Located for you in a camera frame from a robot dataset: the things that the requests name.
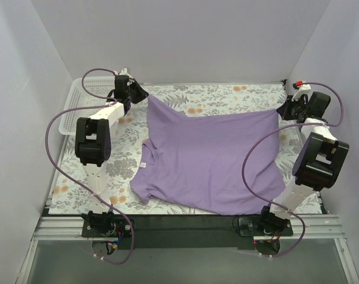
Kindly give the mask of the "purple t shirt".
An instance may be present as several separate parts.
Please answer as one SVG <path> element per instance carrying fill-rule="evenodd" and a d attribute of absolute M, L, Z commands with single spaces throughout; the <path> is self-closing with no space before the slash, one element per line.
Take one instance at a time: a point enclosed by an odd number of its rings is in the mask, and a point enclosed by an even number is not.
<path fill-rule="evenodd" d="M 275 163 L 280 140 L 273 109 L 188 117 L 150 96 L 147 123 L 149 138 L 130 182 L 143 202 L 255 214 L 285 188 Z"/>

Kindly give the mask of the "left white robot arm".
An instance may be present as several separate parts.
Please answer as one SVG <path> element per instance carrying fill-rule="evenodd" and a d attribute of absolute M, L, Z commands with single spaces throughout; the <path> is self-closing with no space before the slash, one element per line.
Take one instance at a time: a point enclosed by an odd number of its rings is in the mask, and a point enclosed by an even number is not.
<path fill-rule="evenodd" d="M 84 167 L 91 190 L 91 207 L 84 219 L 104 237 L 113 235 L 117 229 L 109 208 L 111 201 L 105 197 L 106 165 L 112 150 L 111 129 L 118 126 L 132 104 L 148 96 L 124 68 L 114 73 L 114 89 L 107 95 L 105 107 L 89 117 L 78 118 L 76 123 L 75 154 Z"/>

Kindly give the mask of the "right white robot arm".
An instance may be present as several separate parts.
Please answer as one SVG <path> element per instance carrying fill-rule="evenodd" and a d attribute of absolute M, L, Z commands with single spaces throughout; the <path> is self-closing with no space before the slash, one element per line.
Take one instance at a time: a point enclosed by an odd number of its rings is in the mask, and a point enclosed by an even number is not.
<path fill-rule="evenodd" d="M 277 109 L 283 120 L 303 122 L 299 130 L 303 148 L 293 166 L 293 178 L 275 198 L 275 204 L 264 206 L 258 229 L 265 235 L 281 233 L 290 226 L 290 213 L 307 197 L 324 188 L 331 188 L 342 169 L 350 149 L 348 143 L 335 138 L 322 118 L 331 97 L 321 92 L 297 91 Z"/>

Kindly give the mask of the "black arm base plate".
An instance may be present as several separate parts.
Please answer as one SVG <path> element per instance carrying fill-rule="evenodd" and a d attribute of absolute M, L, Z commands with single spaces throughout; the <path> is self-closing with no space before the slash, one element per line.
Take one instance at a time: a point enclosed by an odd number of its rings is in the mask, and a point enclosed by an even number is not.
<path fill-rule="evenodd" d="M 289 237 L 289 222 L 283 228 L 265 227 L 254 215 L 129 215 L 81 214 L 83 238 L 117 245 L 120 250 L 197 249 L 236 247 L 253 250 L 254 238 L 274 241 Z"/>

